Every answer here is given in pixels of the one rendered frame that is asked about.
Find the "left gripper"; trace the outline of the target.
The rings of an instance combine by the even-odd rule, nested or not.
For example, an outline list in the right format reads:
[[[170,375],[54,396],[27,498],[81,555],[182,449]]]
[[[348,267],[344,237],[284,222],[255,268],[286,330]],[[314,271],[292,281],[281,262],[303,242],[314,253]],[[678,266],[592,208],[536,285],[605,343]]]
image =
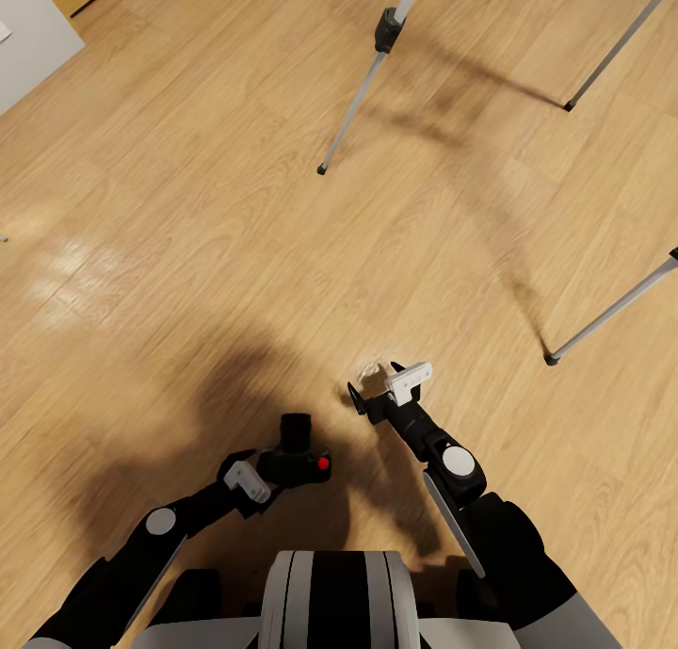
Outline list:
[[[252,448],[249,450],[237,452],[235,454],[230,454],[229,457],[232,457],[234,461],[243,461],[243,459],[249,458],[254,453],[256,453],[256,451],[256,448]],[[246,494],[246,491],[241,486],[231,490],[228,487],[228,484],[224,481],[224,478],[234,465],[232,459],[227,459],[222,463],[217,475],[218,480],[215,481],[215,483],[203,488],[208,494],[211,495],[211,498],[214,502],[214,522],[218,521],[221,517],[224,517],[224,515],[235,509],[240,511],[245,520],[249,519],[254,512],[264,514],[268,507],[282,494],[283,491],[283,488],[280,486],[271,492],[271,498],[266,500],[264,504],[257,504],[256,501],[250,499],[248,494]]]

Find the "robot trunk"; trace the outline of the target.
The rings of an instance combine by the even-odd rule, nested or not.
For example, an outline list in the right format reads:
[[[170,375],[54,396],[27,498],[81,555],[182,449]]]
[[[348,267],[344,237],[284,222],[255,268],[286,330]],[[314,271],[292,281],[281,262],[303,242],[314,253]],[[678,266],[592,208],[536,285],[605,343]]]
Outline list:
[[[399,551],[280,551],[267,577],[258,649],[420,649]]]

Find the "camera tripod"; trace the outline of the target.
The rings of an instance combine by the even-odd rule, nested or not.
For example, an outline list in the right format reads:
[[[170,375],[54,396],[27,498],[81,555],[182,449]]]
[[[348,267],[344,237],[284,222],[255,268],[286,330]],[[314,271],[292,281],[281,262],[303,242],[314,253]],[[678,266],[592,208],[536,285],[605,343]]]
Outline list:
[[[663,0],[652,0],[650,4],[642,10],[642,13],[635,19],[635,22],[627,29],[627,32],[620,38],[619,42],[612,48],[612,51],[605,57],[603,62],[597,67],[596,71],[589,77],[588,81],[580,88],[566,105],[565,109],[571,111],[580,97],[589,89],[600,73],[610,64],[610,61],[620,52],[622,47],[631,39],[631,37],[638,31],[640,26],[648,19],[650,14],[660,5]],[[397,37],[402,31],[403,25],[409,8],[414,0],[401,0],[397,8],[387,8],[384,10],[378,27],[375,31],[375,48],[378,51],[367,76],[365,77],[350,110],[347,113],[347,118],[343,122],[339,133],[331,146],[326,160],[318,167],[318,174],[324,175],[327,167],[343,134],[346,132],[351,119],[354,117],[360,102],[362,101],[366,91],[368,90],[371,81],[375,77],[380,63],[392,51]],[[594,333],[599,327],[603,326],[609,319],[626,308],[632,301],[643,295],[648,289],[651,289],[655,284],[659,283],[665,276],[668,276],[674,269],[678,268],[678,247],[670,252],[671,258],[663,263],[656,271],[653,271],[645,280],[642,280],[634,289],[631,289],[624,297],[621,297],[614,305],[611,305],[603,314],[600,314],[593,322],[591,322],[583,331],[580,331],[573,339],[570,339],[562,348],[559,348],[555,353],[548,355],[545,362],[549,366],[557,365],[557,361],[576,344],[579,344],[584,338],[587,338],[591,333]]]

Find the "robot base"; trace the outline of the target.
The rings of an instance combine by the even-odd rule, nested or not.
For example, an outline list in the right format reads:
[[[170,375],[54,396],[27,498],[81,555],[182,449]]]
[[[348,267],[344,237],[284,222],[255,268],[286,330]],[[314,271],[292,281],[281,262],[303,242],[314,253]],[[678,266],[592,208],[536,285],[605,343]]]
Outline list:
[[[461,569],[456,598],[459,619],[439,617],[432,602],[416,603],[420,649],[521,649],[493,589],[475,569]],[[258,649],[263,602],[220,619],[221,599],[217,569],[185,570],[129,649]]]

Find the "digital camera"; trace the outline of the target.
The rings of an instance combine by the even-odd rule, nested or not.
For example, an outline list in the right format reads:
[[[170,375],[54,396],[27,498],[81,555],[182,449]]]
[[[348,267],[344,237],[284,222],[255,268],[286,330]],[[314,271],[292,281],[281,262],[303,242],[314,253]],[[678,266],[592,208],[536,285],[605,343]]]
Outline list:
[[[324,453],[311,449],[311,425],[309,414],[281,417],[279,445],[262,449],[256,460],[256,472],[262,480],[290,489],[331,478],[331,449],[326,447]]]

